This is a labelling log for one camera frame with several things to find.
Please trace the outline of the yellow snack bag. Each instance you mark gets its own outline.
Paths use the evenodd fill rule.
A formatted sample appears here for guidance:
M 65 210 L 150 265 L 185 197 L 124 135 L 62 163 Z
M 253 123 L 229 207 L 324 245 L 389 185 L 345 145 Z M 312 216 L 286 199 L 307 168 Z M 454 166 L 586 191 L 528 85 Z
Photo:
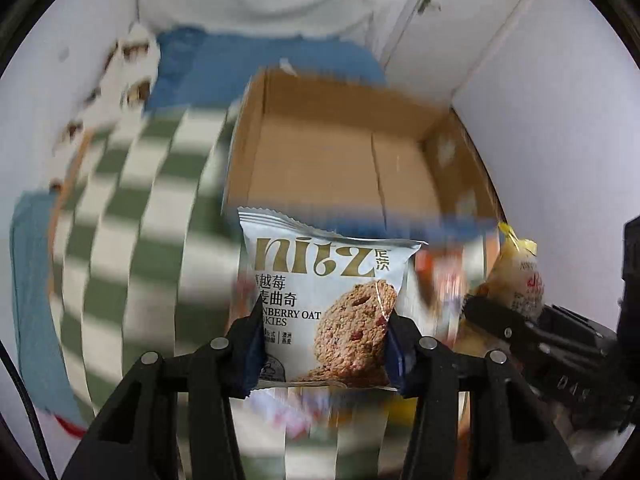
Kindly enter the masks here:
M 538 270 L 537 243 L 519 238 L 506 222 L 498 223 L 504 240 L 486 280 L 475 295 L 495 301 L 536 321 L 544 308 L 544 281 Z

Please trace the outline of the white oat cookie packet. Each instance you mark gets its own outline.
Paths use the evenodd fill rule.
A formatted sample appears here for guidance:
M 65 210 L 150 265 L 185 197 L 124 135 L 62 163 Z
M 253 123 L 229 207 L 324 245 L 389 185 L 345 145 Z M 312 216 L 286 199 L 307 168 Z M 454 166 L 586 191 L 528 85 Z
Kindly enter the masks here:
M 262 380 L 384 387 L 384 339 L 422 243 L 308 226 L 269 209 L 238 211 L 264 316 Z

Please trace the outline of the green white checkered blanket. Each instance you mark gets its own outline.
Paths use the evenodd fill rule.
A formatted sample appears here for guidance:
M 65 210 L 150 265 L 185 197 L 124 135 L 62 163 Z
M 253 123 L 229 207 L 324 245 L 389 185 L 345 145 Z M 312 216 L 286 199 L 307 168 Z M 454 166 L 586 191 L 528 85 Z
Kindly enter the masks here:
M 238 209 L 222 210 L 237 110 L 128 116 L 82 139 L 52 220 L 50 307 L 70 388 L 92 422 L 144 352 L 221 336 L 250 272 Z M 413 302 L 409 267 L 398 310 Z

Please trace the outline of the brown cardboard box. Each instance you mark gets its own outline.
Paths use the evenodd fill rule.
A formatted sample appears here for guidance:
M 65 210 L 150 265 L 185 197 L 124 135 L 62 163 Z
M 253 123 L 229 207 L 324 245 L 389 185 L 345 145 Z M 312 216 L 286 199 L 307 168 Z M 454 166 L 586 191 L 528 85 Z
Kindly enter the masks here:
M 273 209 L 326 231 L 460 244 L 482 280 L 504 214 L 457 113 L 383 87 L 262 70 L 236 120 L 222 210 Z

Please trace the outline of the bear print pillow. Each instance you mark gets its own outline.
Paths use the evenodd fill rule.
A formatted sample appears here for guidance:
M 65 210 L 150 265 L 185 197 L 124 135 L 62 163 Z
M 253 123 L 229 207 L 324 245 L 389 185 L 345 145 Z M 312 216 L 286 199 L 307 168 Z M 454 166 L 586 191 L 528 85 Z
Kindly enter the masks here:
M 155 86 L 159 65 L 160 46 L 143 24 L 135 22 L 126 35 L 115 40 L 98 83 L 55 140 L 44 178 L 51 191 L 62 185 L 86 132 L 142 113 Z

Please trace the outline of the blue bed sheet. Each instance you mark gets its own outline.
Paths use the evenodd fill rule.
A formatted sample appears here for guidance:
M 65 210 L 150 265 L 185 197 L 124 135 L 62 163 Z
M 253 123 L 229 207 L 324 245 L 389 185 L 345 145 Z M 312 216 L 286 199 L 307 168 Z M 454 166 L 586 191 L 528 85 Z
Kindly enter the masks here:
M 228 105 L 263 67 L 292 66 L 304 73 L 384 84 L 378 61 L 351 41 L 214 35 L 193 27 L 163 32 L 157 80 L 146 107 Z M 47 228 L 55 195 L 25 192 L 9 227 L 12 311 L 17 364 L 35 406 L 85 428 L 66 376 L 46 293 Z

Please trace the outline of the white door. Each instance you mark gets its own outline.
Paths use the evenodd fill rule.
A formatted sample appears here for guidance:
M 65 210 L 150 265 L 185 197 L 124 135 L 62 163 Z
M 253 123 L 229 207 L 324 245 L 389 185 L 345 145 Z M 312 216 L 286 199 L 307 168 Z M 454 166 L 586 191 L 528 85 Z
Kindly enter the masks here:
M 446 102 L 521 0 L 408 0 L 383 51 L 387 82 Z

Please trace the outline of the white quilt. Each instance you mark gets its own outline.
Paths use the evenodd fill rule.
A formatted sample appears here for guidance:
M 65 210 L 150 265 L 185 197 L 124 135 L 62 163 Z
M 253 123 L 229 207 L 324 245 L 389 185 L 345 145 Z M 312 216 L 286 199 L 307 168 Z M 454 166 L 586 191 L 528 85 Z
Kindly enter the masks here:
M 342 38 L 364 46 L 375 0 L 137 0 L 153 32 L 180 26 L 209 34 L 307 39 Z

